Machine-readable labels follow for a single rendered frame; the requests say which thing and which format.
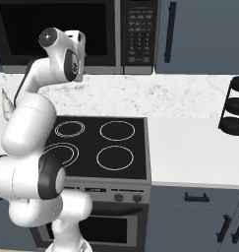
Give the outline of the black glass microwave door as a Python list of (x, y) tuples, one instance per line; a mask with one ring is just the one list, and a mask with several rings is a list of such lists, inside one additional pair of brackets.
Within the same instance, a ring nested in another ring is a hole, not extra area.
[(44, 57), (38, 36), (53, 27), (86, 37), (87, 74), (119, 74), (119, 7), (120, 0), (0, 0), (1, 71), (23, 74)]

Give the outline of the black and silver microwave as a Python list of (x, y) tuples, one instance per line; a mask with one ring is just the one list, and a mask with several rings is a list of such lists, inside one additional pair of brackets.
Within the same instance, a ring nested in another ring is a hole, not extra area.
[[(156, 60), (160, 0), (120, 0), (119, 74), (149, 75)], [(143, 58), (149, 57), (150, 63)]]

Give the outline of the blue-grey base cupboard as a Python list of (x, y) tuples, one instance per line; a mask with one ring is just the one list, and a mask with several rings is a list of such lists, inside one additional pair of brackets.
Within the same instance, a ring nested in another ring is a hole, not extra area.
[(12, 223), (9, 204), (0, 200), (0, 249), (35, 251), (36, 246), (30, 230)]

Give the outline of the blue-grey wall cupboard door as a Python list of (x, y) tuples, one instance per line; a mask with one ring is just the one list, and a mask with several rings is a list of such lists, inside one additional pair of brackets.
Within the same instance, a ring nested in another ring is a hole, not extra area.
[[(164, 51), (170, 2), (177, 2), (170, 63)], [(161, 0), (157, 74), (239, 75), (239, 0)]]

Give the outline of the oven door with window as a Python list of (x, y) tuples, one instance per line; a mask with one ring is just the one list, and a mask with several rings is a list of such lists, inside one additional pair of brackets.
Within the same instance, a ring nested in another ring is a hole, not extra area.
[[(93, 202), (95, 204), (131, 204)], [(148, 209), (126, 217), (90, 216), (80, 222), (80, 231), (93, 252), (145, 252)]]

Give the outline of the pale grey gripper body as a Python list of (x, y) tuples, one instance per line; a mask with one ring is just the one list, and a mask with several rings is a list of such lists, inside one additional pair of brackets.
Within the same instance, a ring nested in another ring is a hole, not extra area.
[(86, 58), (86, 36), (81, 31), (79, 31), (78, 42), (79, 73), (77, 76), (77, 82), (82, 82)]

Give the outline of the black glass hob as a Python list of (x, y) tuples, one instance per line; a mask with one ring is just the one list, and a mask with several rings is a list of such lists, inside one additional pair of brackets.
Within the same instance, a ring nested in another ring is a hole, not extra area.
[(57, 117), (44, 151), (70, 180), (148, 183), (149, 147), (143, 117)]

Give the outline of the blue-grey drawer front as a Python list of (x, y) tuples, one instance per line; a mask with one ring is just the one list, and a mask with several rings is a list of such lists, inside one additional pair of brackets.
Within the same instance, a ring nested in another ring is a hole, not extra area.
[[(209, 202), (187, 202), (184, 200), (186, 192), (189, 196), (200, 197), (206, 193), (209, 197)], [(150, 189), (149, 202), (151, 204), (169, 206), (235, 208), (239, 203), (239, 190), (152, 186)]]

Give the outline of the silver oven control panel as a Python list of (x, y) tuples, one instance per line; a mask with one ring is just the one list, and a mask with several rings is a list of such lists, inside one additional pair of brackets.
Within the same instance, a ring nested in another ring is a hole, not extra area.
[[(98, 184), (98, 183), (67, 183), (64, 185), (66, 189), (79, 190), (90, 194), (91, 198), (97, 202), (116, 202), (114, 200), (115, 194), (122, 194), (124, 196), (123, 202), (117, 203), (133, 203), (133, 204), (147, 204), (149, 202), (149, 186), (130, 186), (120, 184)], [(134, 195), (141, 195), (142, 201), (135, 203), (133, 201)]]

